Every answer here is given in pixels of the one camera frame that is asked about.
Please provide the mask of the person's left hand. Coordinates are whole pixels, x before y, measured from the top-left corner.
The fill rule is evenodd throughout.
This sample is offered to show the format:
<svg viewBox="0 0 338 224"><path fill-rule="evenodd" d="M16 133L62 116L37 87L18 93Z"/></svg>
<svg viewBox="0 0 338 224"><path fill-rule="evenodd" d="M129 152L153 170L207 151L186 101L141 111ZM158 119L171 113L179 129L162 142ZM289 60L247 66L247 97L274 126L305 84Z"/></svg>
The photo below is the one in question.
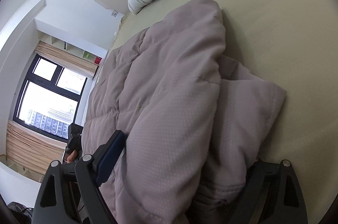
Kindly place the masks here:
<svg viewBox="0 0 338 224"><path fill-rule="evenodd" d="M77 151L74 150L68 157L67 157L67 163L75 162L77 158Z"/></svg>

